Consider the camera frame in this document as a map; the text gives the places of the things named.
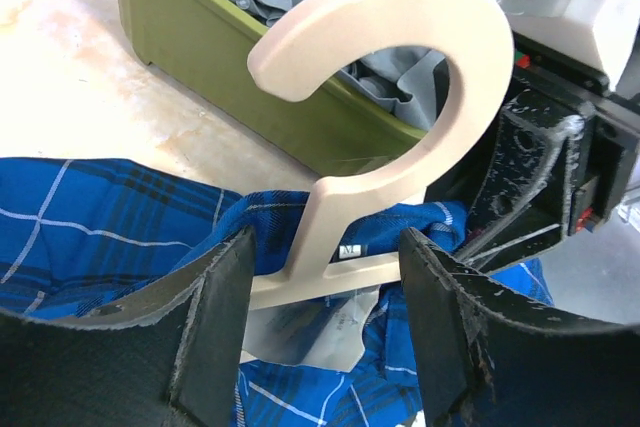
white plastic piece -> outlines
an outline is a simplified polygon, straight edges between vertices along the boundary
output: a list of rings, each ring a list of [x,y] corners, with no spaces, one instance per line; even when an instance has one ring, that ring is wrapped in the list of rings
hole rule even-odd
[[[254,278],[251,309],[399,280],[397,253],[328,264],[353,221],[419,192],[473,147],[500,108],[514,52],[509,23],[494,0],[304,0],[249,54],[258,87],[298,102],[350,62],[403,45],[446,55],[450,89],[442,114],[390,164],[316,182],[284,269]]]
[[[615,90],[640,22],[640,0],[571,0],[560,17],[509,15],[513,30],[607,74]]]

blue plaid shirt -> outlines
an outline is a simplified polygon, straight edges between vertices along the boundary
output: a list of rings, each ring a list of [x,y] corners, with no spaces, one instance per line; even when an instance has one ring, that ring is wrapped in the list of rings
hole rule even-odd
[[[258,239],[256,275],[281,269],[308,193],[243,197],[127,160],[0,160],[0,306],[25,316],[83,315],[179,269],[246,225]],[[397,249],[414,227],[443,249],[464,239],[459,203],[397,205],[352,224],[345,245]],[[496,280],[551,304],[537,261]],[[238,372],[231,424],[393,426],[421,409],[407,309],[383,286],[350,373],[260,361]]]

green bin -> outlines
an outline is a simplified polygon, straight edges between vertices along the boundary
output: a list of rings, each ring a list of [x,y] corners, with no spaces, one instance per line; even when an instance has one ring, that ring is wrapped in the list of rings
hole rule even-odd
[[[136,55],[320,175],[373,170],[424,132],[336,78],[289,103],[259,90],[247,70],[266,27],[228,0],[118,0]]]

beige hook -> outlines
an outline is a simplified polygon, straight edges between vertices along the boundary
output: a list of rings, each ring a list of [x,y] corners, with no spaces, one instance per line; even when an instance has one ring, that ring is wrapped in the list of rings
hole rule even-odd
[[[450,88],[441,115],[390,164],[316,182],[286,266],[254,279],[252,309],[399,280],[397,253],[328,263],[352,222],[430,185],[480,139],[509,85],[513,38],[494,0],[304,0],[250,52],[258,87],[299,102],[345,65],[397,46],[446,55]]]

white table surface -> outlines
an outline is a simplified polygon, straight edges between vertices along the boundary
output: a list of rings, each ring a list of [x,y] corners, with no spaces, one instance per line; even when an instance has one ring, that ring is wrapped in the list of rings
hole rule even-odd
[[[117,0],[0,0],[0,53],[2,157],[128,158],[243,194],[316,178],[143,65]]]

